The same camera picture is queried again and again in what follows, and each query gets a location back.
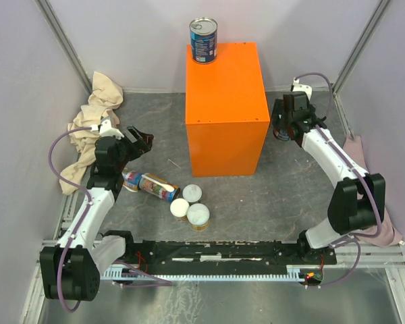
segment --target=crumpled towel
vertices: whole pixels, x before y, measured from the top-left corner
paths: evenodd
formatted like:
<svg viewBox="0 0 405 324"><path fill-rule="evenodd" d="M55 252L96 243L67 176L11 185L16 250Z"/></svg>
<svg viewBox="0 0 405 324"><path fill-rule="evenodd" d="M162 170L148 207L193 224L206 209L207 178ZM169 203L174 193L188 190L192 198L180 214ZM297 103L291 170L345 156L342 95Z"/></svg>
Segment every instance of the crumpled towel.
<svg viewBox="0 0 405 324"><path fill-rule="evenodd" d="M353 159L359 166L365 168L365 158L363 156L363 148L362 148L362 140L360 136L355 136L354 140L351 138L347 138L344 151L348 154L351 159ZM374 234L377 231L377 226L373 226L369 229L363 231L366 234ZM377 246L390 246L398 244L402 240L402 234L394 228L392 221L390 220L390 216L387 213L387 209L384 208L384 220L381 224L381 234L379 234L376 238L362 238L362 241L377 245Z"/></svg>
<svg viewBox="0 0 405 324"><path fill-rule="evenodd" d="M93 124L99 125L104 117L111 117L115 124L119 123L118 117L114 114L116 109L123 102L123 90L107 76L102 73L93 73L93 92L88 98L88 105L81 106L81 111L74 121L67 125L67 130L79 127L90 127ZM89 130L82 130L69 135L71 144L81 154L78 162L66 167L60 175L76 184L81 184L82 177L87 166L95 162L95 142L98 134ZM66 184L60 180L61 190L64 194L71 194L76 187Z"/></svg>

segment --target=can label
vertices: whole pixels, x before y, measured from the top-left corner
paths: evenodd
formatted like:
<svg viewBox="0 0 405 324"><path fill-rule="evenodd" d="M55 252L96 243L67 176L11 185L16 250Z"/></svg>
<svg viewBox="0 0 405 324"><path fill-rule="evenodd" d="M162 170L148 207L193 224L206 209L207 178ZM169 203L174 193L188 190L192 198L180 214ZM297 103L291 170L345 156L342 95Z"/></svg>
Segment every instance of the can label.
<svg viewBox="0 0 405 324"><path fill-rule="evenodd" d="M132 191L139 191L138 183L141 180L142 173L124 168L122 173L124 183L123 185Z"/></svg>
<svg viewBox="0 0 405 324"><path fill-rule="evenodd" d="M202 225L194 225L194 224L190 223L190 226L194 230L201 232L201 231L205 230L207 228L207 226L209 226L209 221L207 221L205 224L202 224Z"/></svg>
<svg viewBox="0 0 405 324"><path fill-rule="evenodd" d="M199 63L211 63L216 59L217 30L210 35L198 35L190 31L192 58Z"/></svg>
<svg viewBox="0 0 405 324"><path fill-rule="evenodd" d="M157 180L158 182L161 182L163 184L169 184L165 180L159 179L157 176L155 176L153 174L146 173L145 175L147 177ZM171 202L177 198L178 194L180 193L180 188L178 186L176 186L175 184L169 184L169 185L174 187L173 192L166 191L164 189L164 187L162 187L146 178L141 178L140 183L139 183L140 189L150 192L151 194L158 196L160 199Z"/></svg>

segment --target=gray floor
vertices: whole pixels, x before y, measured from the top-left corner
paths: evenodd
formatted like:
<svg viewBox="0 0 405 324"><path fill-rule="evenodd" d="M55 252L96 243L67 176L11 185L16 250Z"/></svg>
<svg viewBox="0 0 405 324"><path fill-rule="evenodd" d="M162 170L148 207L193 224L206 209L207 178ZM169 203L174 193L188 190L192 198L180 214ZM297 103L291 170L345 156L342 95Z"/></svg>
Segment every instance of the gray floor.
<svg viewBox="0 0 405 324"><path fill-rule="evenodd" d="M281 93L268 92L270 110ZM314 92L312 102L325 113L328 92ZM184 187L198 184L203 203L211 212L209 227L194 231L177 222L169 203L144 191L122 190L101 231L130 230L145 240L295 240L298 234L327 214L333 188L315 160L295 142L276 140L271 130L256 173L242 177L194 178L186 137L185 94L127 94L116 113L122 130L135 125L155 135L151 152L129 163L136 171L149 172ZM336 109L327 121L338 143L345 135Z"/></svg>
<svg viewBox="0 0 405 324"><path fill-rule="evenodd" d="M344 271L326 270L327 281ZM44 324L400 324L383 269L356 270L348 281L321 290L298 283L192 282L121 290L103 282L92 302L74 314L47 300Z"/></svg>

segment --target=red wire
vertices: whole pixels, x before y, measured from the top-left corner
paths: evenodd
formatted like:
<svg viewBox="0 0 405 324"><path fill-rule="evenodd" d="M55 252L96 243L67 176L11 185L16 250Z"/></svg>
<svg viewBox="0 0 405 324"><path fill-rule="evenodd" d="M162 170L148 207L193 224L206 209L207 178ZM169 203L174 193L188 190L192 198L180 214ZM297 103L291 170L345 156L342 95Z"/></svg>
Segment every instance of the red wire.
<svg viewBox="0 0 405 324"><path fill-rule="evenodd" d="M147 272L147 269L149 268L149 266L147 265L147 261L145 261L145 259L142 257L141 252L138 251L137 253L135 253L135 255L138 257L138 269L141 270L141 261L144 261L144 264L146 266L146 269L144 270L144 272Z"/></svg>
<svg viewBox="0 0 405 324"><path fill-rule="evenodd" d="M319 270L323 270L323 268L324 268L324 256L321 254L320 258L321 258L321 265L319 266Z"/></svg>

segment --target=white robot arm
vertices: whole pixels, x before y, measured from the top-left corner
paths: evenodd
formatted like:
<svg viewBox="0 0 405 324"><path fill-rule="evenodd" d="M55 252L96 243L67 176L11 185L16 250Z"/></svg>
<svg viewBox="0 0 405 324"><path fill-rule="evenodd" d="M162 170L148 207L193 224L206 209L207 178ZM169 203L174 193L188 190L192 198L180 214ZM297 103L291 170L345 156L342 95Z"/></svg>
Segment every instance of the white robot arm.
<svg viewBox="0 0 405 324"><path fill-rule="evenodd" d="M310 86L294 80L291 93L276 100L271 123L274 136L283 141L295 140L312 155L335 187L327 218L306 231L308 247L319 249L353 231L360 234L360 230L377 225L377 218L383 221L385 181L378 173L371 175L357 165L336 143L325 128L325 118L315 115L316 109L309 103L311 94Z"/></svg>
<svg viewBox="0 0 405 324"><path fill-rule="evenodd" d="M128 131L136 139L131 142L113 127L109 117L91 129L99 131L101 137L96 141L96 161L90 170L86 198L57 245L40 252L45 296L50 299L92 300L100 273L124 254L132 255L134 242L129 231L109 231L97 247L93 244L122 189L124 167L151 150L153 135L131 126Z"/></svg>

